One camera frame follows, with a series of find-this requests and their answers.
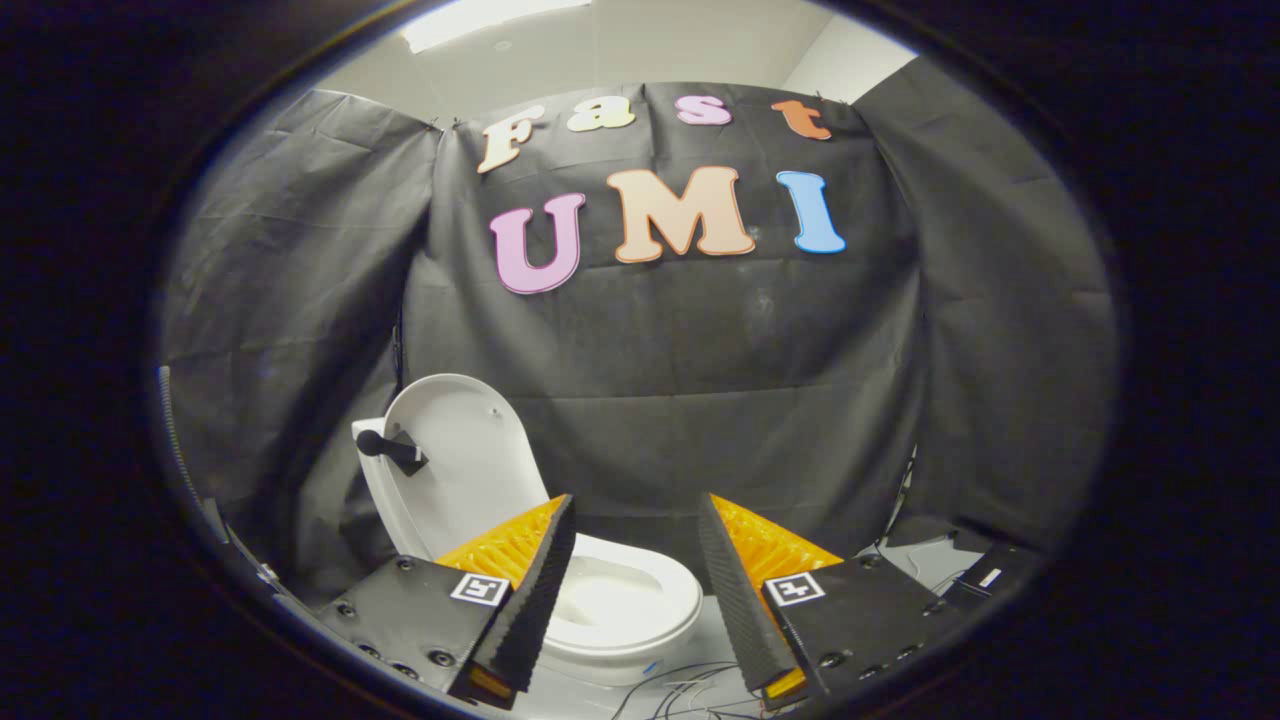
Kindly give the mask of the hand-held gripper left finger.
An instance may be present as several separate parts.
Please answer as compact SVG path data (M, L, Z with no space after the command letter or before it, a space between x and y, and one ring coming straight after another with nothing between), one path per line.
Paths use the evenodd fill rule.
M411 682L508 710L530 687L575 542L573 497L561 495L442 559L392 559L317 618Z

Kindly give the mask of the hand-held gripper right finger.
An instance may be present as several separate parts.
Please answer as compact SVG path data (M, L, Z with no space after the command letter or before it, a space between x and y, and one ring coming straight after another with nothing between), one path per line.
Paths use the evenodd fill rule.
M877 553L840 557L717 495L701 497L698 532L745 687L768 710L861 693L966 618Z

